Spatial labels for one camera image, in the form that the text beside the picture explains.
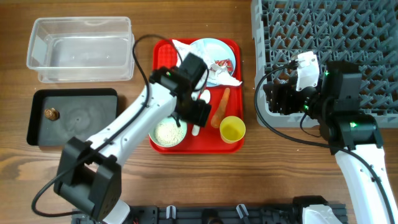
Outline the yellow plastic cup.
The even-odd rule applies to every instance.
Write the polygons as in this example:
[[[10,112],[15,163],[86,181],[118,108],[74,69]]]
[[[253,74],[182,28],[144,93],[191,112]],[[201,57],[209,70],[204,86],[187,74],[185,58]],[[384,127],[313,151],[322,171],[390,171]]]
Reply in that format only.
[[[246,134],[246,125],[237,116],[225,117],[220,124],[220,134],[225,143],[233,144],[243,139]]]

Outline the red snack wrapper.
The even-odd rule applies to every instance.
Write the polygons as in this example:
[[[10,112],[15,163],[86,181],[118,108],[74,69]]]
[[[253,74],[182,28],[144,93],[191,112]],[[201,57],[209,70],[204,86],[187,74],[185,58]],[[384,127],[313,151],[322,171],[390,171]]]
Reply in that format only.
[[[224,60],[216,60],[215,63],[219,66],[219,67],[225,67],[227,68],[227,71],[230,75],[233,74],[234,72],[234,67],[232,64],[232,61],[230,59],[224,59]]]

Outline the brown food piece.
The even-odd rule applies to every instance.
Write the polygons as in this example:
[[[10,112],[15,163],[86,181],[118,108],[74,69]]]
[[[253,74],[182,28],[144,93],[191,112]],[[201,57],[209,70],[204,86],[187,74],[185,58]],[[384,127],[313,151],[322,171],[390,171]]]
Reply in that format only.
[[[59,119],[60,113],[55,108],[50,108],[44,110],[44,116],[51,121],[56,121]]]

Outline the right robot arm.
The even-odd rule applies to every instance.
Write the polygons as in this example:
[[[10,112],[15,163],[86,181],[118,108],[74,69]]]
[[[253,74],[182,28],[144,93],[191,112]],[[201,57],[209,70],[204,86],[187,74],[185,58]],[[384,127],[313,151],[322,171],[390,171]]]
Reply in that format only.
[[[397,223],[384,141],[373,116],[359,110],[361,72],[355,63],[327,62],[322,87],[305,87],[280,104],[318,121],[320,135],[345,178],[358,223]]]

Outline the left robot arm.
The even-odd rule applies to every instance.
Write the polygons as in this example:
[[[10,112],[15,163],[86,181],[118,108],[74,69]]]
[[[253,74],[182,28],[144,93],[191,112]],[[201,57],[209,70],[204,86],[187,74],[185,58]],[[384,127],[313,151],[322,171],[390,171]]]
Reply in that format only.
[[[111,124],[86,141],[66,143],[54,192],[97,222],[126,223],[131,208],[120,199],[123,165],[164,118],[206,126],[211,106],[192,95],[205,86],[201,78],[207,71],[194,54],[179,67],[154,70],[142,95]]]

